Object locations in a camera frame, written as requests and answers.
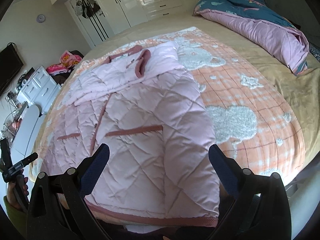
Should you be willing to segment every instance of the white wall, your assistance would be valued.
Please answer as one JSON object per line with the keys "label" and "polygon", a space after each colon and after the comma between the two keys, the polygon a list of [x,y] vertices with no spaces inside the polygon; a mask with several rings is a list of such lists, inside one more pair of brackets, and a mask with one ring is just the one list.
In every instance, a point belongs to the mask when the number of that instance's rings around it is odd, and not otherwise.
{"label": "white wall", "polygon": [[[39,14],[46,17],[41,24],[36,22]],[[12,90],[26,70],[58,63],[65,50],[79,50],[84,55],[90,51],[66,6],[52,5],[50,0],[23,0],[10,6],[0,21],[0,50],[9,42],[17,44],[18,53],[25,63],[12,83]],[[0,130],[11,112],[5,96],[0,97]]]}

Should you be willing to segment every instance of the green sleeve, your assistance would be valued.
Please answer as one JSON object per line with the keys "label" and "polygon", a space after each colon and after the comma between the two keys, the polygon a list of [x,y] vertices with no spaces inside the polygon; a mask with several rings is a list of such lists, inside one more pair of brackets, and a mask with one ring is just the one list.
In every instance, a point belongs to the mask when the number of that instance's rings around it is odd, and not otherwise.
{"label": "green sleeve", "polygon": [[9,204],[6,196],[4,196],[3,201],[11,223],[19,231],[19,233],[26,238],[27,214],[12,207]]}

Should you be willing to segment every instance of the finger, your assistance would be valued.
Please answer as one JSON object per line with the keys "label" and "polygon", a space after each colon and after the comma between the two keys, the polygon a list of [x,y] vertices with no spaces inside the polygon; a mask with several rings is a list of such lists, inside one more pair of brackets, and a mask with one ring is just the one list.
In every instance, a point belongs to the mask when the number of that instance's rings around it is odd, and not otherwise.
{"label": "finger", "polygon": [[8,183],[8,190],[9,190],[9,189],[12,190],[15,185],[16,185],[15,182],[10,181],[10,182]]}

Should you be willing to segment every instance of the bed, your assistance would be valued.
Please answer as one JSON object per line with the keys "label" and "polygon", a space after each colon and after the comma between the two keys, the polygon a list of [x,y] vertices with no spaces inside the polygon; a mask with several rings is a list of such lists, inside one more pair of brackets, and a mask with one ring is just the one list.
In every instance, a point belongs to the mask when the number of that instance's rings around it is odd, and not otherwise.
{"label": "bed", "polygon": [[[263,48],[229,30],[228,28],[206,20],[182,13],[164,17],[147,23],[142,23],[128,29],[107,42],[97,46],[84,58],[98,58],[132,41],[143,40],[160,34],[172,33],[195,26],[215,39],[234,49],[246,59],[283,95],[292,108],[303,133],[305,143],[305,158],[301,169],[306,167],[320,150],[319,139],[319,95],[320,63],[308,54],[308,69],[298,77]],[[37,152],[42,134],[46,129],[44,120],[36,139],[34,151]]]}

